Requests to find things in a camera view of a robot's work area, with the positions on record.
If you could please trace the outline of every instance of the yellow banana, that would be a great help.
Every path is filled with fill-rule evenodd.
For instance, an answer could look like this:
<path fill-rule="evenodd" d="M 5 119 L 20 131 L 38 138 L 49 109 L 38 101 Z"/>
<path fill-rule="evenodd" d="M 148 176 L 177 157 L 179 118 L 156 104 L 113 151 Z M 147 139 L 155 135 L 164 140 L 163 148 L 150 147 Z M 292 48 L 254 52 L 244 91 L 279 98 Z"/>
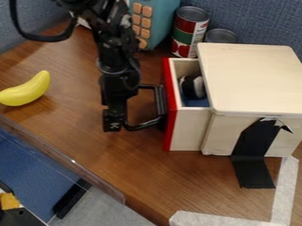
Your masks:
<path fill-rule="evenodd" d="M 41 71 L 33 76 L 28 82 L 1 91 L 0 103 L 7 106 L 20 106 L 33 102 L 47 91 L 49 83 L 49 72 Z"/>

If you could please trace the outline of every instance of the black cable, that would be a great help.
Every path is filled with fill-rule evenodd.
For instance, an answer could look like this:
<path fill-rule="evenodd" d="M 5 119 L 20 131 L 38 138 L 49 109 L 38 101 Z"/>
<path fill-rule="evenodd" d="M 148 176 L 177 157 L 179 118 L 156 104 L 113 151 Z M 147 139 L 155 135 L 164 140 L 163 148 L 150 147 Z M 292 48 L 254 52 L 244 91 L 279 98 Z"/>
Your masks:
<path fill-rule="evenodd" d="M 74 27 L 78 23 L 78 13 L 74 13 L 74 17 L 70 23 L 70 25 L 59 35 L 55 36 L 41 36 L 36 34 L 30 34 L 24 32 L 19 24 L 19 16 L 18 16 L 18 10 L 17 10 L 17 0 L 10 0 L 10 13 L 11 13 L 11 20 L 13 25 L 16 27 L 18 33 L 23 36 L 24 38 L 32 41 L 44 41 L 44 42 L 58 42 L 58 41 L 64 41 L 72 36 L 72 32 L 74 30 Z"/>

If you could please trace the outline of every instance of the tin can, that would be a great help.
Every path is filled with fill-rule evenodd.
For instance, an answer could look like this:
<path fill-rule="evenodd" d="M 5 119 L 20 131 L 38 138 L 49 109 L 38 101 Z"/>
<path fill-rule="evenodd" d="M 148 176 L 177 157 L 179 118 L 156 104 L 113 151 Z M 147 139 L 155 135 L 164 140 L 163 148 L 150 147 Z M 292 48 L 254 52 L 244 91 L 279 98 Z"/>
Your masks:
<path fill-rule="evenodd" d="M 238 37 L 229 30 L 216 28 L 206 33 L 205 42 L 238 43 Z"/>
<path fill-rule="evenodd" d="M 209 16 L 206 11 L 193 6 L 177 10 L 172 35 L 172 53 L 177 57 L 197 56 L 197 43 L 203 40 L 208 28 Z"/>

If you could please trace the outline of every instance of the blue fabric wall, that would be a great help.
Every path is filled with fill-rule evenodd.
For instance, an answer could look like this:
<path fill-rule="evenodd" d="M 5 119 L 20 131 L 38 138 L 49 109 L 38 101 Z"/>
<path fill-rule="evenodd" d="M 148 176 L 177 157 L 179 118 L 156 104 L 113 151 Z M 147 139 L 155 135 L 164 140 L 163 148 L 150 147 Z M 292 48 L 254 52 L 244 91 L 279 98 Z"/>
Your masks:
<path fill-rule="evenodd" d="M 288 45 L 302 60 L 302 0 L 183 0 L 211 17 L 210 28 L 226 28 L 240 42 Z"/>
<path fill-rule="evenodd" d="M 62 21 L 67 11 L 50 0 L 18 0 L 19 18 L 28 32 L 42 31 Z M 0 0 L 0 54 L 24 41 L 16 32 L 9 11 L 9 0 Z"/>

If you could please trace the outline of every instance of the gray carpet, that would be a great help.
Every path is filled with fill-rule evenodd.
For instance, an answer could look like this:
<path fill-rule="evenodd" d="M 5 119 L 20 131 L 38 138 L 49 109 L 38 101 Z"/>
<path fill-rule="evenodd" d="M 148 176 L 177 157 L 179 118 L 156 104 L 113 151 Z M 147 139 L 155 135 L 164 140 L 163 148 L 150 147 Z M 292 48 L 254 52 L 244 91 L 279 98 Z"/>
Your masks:
<path fill-rule="evenodd" d="M 97 188 L 91 188 L 63 219 L 49 226 L 154 226 Z"/>

